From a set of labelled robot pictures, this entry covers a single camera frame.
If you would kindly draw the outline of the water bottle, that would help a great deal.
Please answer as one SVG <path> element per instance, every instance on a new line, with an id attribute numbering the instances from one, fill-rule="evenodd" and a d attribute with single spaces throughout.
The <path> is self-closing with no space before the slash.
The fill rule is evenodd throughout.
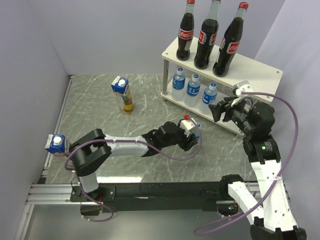
<path id="1" fill-rule="evenodd" d="M 200 128 L 201 128 L 201 124 L 198 123 L 197 127 L 195 124 L 192 124 L 192 133 L 195 135 L 195 140 L 196 140 L 196 144 L 192 146 L 192 148 L 190 149 L 190 154 L 194 154 L 198 147 L 199 147 L 199 142 L 200 142 Z"/>
<path id="2" fill-rule="evenodd" d="M 193 107 L 197 103 L 197 97 L 200 91 L 200 79 L 198 74 L 193 74 L 188 81 L 186 88 L 186 96 L 184 98 L 184 104 L 187 107 Z"/>
<path id="3" fill-rule="evenodd" d="M 205 88 L 204 93 L 202 95 L 201 104 L 199 106 L 199 111 L 202 114 L 209 114 L 211 110 L 209 109 L 209 105 L 213 104 L 218 95 L 217 84 L 215 82 L 211 82 L 208 87 Z"/>
<path id="4" fill-rule="evenodd" d="M 179 67 L 172 78 L 172 93 L 171 97 L 175 101 L 181 101 L 184 97 L 184 87 L 186 82 L 186 76 L 184 69 Z"/>

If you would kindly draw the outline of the cola bottle shelved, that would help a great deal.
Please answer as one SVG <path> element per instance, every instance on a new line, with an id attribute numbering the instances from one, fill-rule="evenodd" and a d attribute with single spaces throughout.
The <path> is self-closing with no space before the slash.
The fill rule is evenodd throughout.
<path id="1" fill-rule="evenodd" d="M 216 42 L 219 29 L 220 0 L 212 0 L 209 12 L 202 23 L 198 37 L 197 51 L 194 58 L 194 66 L 197 69 L 206 69 Z"/>
<path id="2" fill-rule="evenodd" d="M 217 59 L 212 69 L 213 74 L 217 77 L 224 77 L 229 71 L 242 39 L 244 19 L 248 8 L 249 4 L 247 2 L 239 3 L 235 17 L 224 33 Z"/>
<path id="3" fill-rule="evenodd" d="M 194 37 L 194 6 L 194 0 L 186 1 L 185 12 L 180 22 L 176 57 L 181 61 L 190 57 L 190 46 Z"/>

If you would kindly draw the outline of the blue juice carton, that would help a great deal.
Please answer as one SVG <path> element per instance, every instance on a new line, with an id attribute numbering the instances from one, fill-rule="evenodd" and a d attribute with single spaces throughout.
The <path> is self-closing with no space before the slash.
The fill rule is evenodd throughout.
<path id="1" fill-rule="evenodd" d="M 111 83 L 111 88 L 116 97 L 118 108 L 123 113 L 129 115 L 134 109 L 129 80 L 117 76 Z"/>

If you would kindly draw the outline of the dark juice carton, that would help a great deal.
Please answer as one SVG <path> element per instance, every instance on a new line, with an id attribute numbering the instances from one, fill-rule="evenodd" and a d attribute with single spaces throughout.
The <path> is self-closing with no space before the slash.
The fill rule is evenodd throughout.
<path id="1" fill-rule="evenodd" d="M 63 134 L 49 134 L 44 149 L 54 156 L 68 156 L 70 142 Z"/>

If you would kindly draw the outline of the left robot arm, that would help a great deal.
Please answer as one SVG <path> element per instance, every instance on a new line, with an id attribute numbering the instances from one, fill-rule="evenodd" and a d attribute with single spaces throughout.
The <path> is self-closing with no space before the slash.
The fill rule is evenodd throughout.
<path id="1" fill-rule="evenodd" d="M 69 159 L 82 185 L 82 195 L 94 201 L 100 195 L 96 171 L 107 158 L 164 155 L 164 148 L 175 145 L 187 152 L 200 142 L 200 125 L 192 118 L 181 119 L 177 124 L 167 121 L 158 129 L 136 137 L 110 136 L 96 128 L 70 145 Z"/>

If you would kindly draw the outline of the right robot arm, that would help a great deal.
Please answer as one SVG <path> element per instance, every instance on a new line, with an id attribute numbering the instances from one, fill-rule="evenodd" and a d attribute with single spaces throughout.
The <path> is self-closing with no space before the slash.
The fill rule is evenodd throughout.
<path id="1" fill-rule="evenodd" d="M 281 177 L 281 156 L 278 144 L 270 134 L 275 122 L 272 106 L 258 102 L 250 110 L 246 101 L 226 97 L 209 105 L 214 121 L 232 121 L 244 134 L 243 148 L 256 175 L 261 203 L 250 194 L 244 182 L 225 176 L 219 193 L 226 200 L 234 199 L 250 222 L 253 240 L 305 240 L 305 229 L 298 226 L 290 210 Z"/>

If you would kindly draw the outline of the wooden two-tier shelf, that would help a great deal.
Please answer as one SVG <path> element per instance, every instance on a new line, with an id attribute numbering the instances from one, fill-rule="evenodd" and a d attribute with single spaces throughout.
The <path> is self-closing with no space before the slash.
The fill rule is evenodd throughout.
<path id="1" fill-rule="evenodd" d="M 210 114 L 203 114 L 200 112 L 199 107 L 202 103 L 201 97 L 203 96 L 205 88 L 208 87 L 212 82 L 217 84 L 218 94 L 216 97 L 216 102 L 222 101 L 225 97 L 230 95 L 227 92 L 227 89 L 232 89 L 233 86 L 243 81 L 248 81 L 254 91 L 265 92 L 274 95 L 280 84 L 283 71 L 237 53 L 231 62 L 227 75 L 225 77 L 217 77 L 213 74 L 212 68 L 219 51 L 219 47 L 217 45 L 213 47 L 208 67 L 206 69 L 197 69 L 194 66 L 194 57 L 196 55 L 197 45 L 198 38 L 195 37 L 190 45 L 190 58 L 186 61 L 181 61 L 176 57 L 176 50 L 178 48 L 177 38 L 162 53 L 164 66 L 161 97 L 164 100 L 168 100 L 190 111 L 191 113 L 212 122 L 214 126 L 219 126 L 220 128 L 224 128 L 241 136 L 242 132 L 239 131 L 232 121 L 223 122 L 220 120 L 215 123 Z M 195 106 L 189 107 L 185 105 L 184 100 L 176 101 L 172 98 L 173 80 L 168 78 L 168 69 L 170 63 L 176 64 L 177 66 L 183 68 L 183 70 L 190 71 L 192 74 L 199 75 L 201 85 Z"/>

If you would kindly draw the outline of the black base beam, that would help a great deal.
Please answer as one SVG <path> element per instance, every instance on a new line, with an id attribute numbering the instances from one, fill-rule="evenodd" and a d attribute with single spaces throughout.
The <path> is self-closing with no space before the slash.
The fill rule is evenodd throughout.
<path id="1" fill-rule="evenodd" d="M 226 185 L 205 182 L 100 183 L 89 196 L 114 212 L 157 210 L 217 211 L 217 202 L 232 201 Z"/>

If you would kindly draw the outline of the aluminium rail frame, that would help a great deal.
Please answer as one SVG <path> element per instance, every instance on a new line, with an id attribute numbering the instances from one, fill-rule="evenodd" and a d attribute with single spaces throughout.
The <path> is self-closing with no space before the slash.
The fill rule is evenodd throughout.
<path id="1" fill-rule="evenodd" d="M 16 240 L 24 240 L 26 238 L 35 206 L 66 205 L 70 203 L 70 194 L 67 193 L 71 189 L 70 185 L 46 184 L 52 159 L 52 155 L 48 153 L 38 183 L 32 184 L 30 187 L 22 217 L 14 237 Z"/>

